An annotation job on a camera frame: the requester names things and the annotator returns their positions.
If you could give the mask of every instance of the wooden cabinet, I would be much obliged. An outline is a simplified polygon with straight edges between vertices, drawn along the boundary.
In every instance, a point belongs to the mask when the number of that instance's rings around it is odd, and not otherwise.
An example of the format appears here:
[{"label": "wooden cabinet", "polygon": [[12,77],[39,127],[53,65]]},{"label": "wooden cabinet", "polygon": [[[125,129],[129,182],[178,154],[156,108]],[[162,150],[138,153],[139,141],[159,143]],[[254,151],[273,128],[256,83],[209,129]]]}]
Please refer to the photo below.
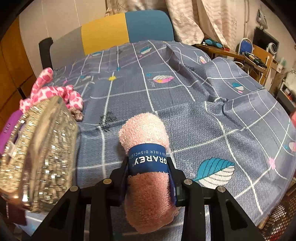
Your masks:
[{"label": "wooden cabinet", "polygon": [[31,94],[31,89],[33,87],[33,84],[36,81],[36,77],[33,74],[31,77],[29,77],[25,83],[22,84],[21,89],[23,91],[23,93],[25,94],[25,96],[28,98]]},{"label": "wooden cabinet", "polygon": [[20,35],[19,19],[12,23],[1,40],[7,69],[17,88],[33,74]]},{"label": "wooden cabinet", "polygon": [[0,109],[4,106],[9,97],[17,90],[10,73],[6,67],[6,63],[0,46]]},{"label": "wooden cabinet", "polygon": [[0,117],[0,130],[2,130],[3,129],[3,127],[4,127],[4,121],[1,119],[1,117]]},{"label": "wooden cabinet", "polygon": [[22,44],[17,18],[0,42],[0,130],[10,115],[19,108],[22,99],[20,92],[30,95],[35,80]]},{"label": "wooden cabinet", "polygon": [[22,99],[18,91],[14,92],[9,100],[5,103],[3,108],[0,110],[1,119],[8,120],[13,112],[15,112],[20,106],[20,100]]}]

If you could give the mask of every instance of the blue leaf print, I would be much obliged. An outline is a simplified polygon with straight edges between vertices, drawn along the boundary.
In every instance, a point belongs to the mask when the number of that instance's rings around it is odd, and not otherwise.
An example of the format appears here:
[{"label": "blue leaf print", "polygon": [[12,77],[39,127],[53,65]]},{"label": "blue leaf print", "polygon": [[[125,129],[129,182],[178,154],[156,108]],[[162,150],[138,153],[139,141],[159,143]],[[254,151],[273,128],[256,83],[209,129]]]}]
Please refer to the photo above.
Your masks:
[{"label": "blue leaf print", "polygon": [[140,50],[140,53],[141,53],[141,54],[146,54],[146,53],[148,53],[151,49],[152,49],[152,47],[145,47],[145,48],[142,48],[142,49]]},{"label": "blue leaf print", "polygon": [[236,88],[236,87],[240,87],[240,86],[242,86],[241,84],[239,84],[239,83],[232,83],[232,86],[234,87],[234,88]]},{"label": "blue leaf print", "polygon": [[215,189],[217,186],[227,184],[231,179],[233,172],[233,162],[212,157],[201,163],[196,178],[193,180],[200,182],[205,187]]},{"label": "blue leaf print", "polygon": [[95,57],[95,56],[100,55],[101,53],[102,53],[102,51],[98,51],[98,52],[94,52],[94,53],[92,53],[91,55],[92,55],[93,57]]}]

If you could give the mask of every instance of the white wall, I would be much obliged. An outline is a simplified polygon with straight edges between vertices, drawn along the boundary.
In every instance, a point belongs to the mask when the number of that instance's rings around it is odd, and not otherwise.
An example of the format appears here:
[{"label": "white wall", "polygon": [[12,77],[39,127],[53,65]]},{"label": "white wall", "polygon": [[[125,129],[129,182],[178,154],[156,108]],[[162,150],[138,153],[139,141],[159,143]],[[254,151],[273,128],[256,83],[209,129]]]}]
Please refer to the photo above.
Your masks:
[{"label": "white wall", "polygon": [[[271,36],[279,41],[279,49],[276,59],[282,57],[287,61],[285,71],[289,71],[295,60],[296,50],[295,42],[280,19],[260,0],[249,0],[250,2],[250,20],[247,25],[248,38],[253,39],[254,29],[259,26],[256,22],[257,11],[262,6],[263,13],[266,16],[268,32]],[[244,37],[244,0],[237,0],[237,44]]]},{"label": "white wall", "polygon": [[34,0],[19,17],[20,33],[36,76],[42,71],[38,43],[53,41],[82,24],[105,16],[105,0]]}]

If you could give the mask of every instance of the gray bedsheet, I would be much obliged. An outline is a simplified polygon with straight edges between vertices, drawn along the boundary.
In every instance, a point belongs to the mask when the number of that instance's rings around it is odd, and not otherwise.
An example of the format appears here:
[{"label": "gray bedsheet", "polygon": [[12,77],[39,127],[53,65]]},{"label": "gray bedsheet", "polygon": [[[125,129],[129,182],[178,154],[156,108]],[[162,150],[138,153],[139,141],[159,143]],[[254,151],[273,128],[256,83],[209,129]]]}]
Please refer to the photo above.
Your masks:
[{"label": "gray bedsheet", "polygon": [[[211,61],[177,42],[143,41],[88,55],[55,71],[52,84],[72,84],[84,99],[77,158],[82,188],[120,166],[118,131],[144,112],[165,123],[176,167],[202,186],[225,186],[255,224],[280,200],[294,173],[289,116],[228,59]],[[122,208],[112,208],[115,240],[181,240],[183,215],[181,209],[171,224],[140,235]],[[40,217],[27,214],[28,221]],[[206,219],[210,240],[207,208]]]}]

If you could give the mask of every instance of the yellow headboard panel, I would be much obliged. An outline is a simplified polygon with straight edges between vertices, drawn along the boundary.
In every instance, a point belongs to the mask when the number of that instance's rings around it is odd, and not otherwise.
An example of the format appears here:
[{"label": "yellow headboard panel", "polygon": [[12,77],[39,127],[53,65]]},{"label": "yellow headboard panel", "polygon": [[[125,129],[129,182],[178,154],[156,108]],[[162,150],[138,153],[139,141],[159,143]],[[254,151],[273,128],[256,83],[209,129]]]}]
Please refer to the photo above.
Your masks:
[{"label": "yellow headboard panel", "polygon": [[85,55],[129,42],[124,13],[96,19],[81,27]]}]

